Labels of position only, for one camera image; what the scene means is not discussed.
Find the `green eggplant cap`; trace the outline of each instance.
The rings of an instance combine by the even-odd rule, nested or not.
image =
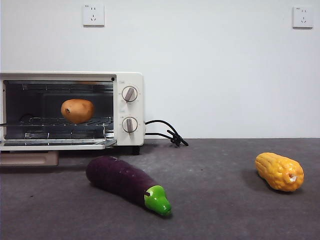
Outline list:
[[[162,216],[171,214],[171,205],[166,197],[165,189],[160,185],[150,187],[144,195],[144,205]]]

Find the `black power cord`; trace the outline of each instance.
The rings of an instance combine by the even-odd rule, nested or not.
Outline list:
[[[169,126],[172,129],[173,132],[170,131],[170,130],[167,130],[167,133],[171,134],[172,137],[168,136],[168,135],[165,135],[165,134],[162,134],[162,133],[158,133],[158,132],[146,132],[145,135],[158,135],[158,136],[165,137],[167,139],[170,139],[171,143],[177,145],[178,147],[180,146],[180,143],[183,143],[185,146],[189,146],[189,144],[178,134],[178,132],[174,129],[174,127],[171,126],[166,121],[163,121],[163,120],[152,120],[152,121],[147,121],[145,123],[145,125],[152,124],[152,123],[163,123],[163,124]]]

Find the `electrical outlet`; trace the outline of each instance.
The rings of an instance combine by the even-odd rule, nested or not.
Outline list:
[[[86,4],[82,8],[84,26],[104,26],[105,6],[103,4]]]
[[[314,26],[314,16],[311,7],[295,6],[293,7],[293,28],[308,28]]]

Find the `yellow corn cob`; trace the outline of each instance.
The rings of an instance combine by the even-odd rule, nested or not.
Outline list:
[[[293,192],[304,183],[304,170],[300,164],[285,156],[261,153],[255,159],[255,167],[260,177],[276,190]]]

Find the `eggplant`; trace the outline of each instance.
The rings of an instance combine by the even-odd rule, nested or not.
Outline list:
[[[162,216],[171,214],[171,205],[162,186],[143,170],[109,156],[93,159],[85,170],[96,187],[119,195]]]

